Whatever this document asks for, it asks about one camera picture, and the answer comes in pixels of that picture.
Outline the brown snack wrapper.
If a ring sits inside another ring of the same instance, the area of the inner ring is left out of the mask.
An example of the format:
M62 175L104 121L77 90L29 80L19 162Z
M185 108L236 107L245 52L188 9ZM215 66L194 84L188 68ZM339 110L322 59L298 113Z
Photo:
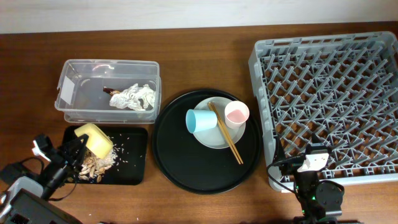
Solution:
M105 93L107 93L107 94L111 95L111 96L113 96L113 95L115 95L115 94L119 94L119 93L120 93L120 91L119 91L119 90L115 90L115 89L112 89L112 88L107 88L107 87L104 87L104 88L103 88L103 91L104 91Z

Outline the light blue plastic cup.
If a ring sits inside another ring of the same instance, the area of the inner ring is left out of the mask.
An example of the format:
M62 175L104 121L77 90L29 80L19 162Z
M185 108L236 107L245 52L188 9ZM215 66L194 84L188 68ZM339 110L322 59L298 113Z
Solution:
M217 125L217 117L211 110L189 109L185 116L185 123L189 133L197 133L214 128Z

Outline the yellow bowl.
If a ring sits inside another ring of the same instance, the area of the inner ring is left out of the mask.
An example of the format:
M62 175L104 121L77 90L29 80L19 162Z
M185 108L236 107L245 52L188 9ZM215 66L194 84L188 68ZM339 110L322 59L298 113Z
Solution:
M80 126L74 130L74 133L77 137L86 134L88 136L86 147L100 159L105 159L113 149L113 142L110 138L93 123L87 123Z

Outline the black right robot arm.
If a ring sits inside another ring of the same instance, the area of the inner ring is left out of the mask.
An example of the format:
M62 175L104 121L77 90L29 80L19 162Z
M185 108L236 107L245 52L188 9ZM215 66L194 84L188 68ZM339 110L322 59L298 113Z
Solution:
M310 143L306 151L286 157L284 148L277 146L274 161L284 175L293 175L294 194L303 215L294 223L336 223L342 214L341 204L345 189L330 180L320 180L319 171L326 167L331 149L322 143Z

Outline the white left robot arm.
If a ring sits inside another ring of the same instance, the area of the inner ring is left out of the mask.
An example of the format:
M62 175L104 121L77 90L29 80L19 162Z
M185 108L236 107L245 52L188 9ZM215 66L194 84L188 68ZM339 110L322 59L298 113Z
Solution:
M41 165L38 174L24 165L27 159L3 168L1 180L9 186L1 192L1 223L80 223L53 205L52 202L63 198L53 198L52 195L68 180L78 183L88 138L83 134L56 148L48 136L38 135L33 140L32 149L32 158Z

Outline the food scraps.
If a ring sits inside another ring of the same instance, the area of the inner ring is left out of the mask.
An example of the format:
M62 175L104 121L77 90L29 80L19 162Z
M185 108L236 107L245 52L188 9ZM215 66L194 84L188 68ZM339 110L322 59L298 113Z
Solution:
M133 138L127 134L107 134L112 149L100 159L91 151L85 153L82 170L78 173L79 183L132 185L134 178L129 171L130 150Z

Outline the pink plastic cup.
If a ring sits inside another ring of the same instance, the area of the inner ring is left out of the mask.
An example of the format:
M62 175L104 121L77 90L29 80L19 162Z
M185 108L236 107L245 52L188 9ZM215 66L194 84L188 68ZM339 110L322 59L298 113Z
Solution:
M231 129L238 129L249 118L248 106L242 101L232 101L224 109L225 123Z

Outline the white napkin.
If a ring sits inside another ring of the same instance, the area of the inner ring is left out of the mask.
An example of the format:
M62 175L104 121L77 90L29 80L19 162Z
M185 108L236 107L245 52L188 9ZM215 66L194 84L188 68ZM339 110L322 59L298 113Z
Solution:
M155 107L155 91L148 84L136 83L123 91L111 90L110 95L109 105L118 109L146 111Z

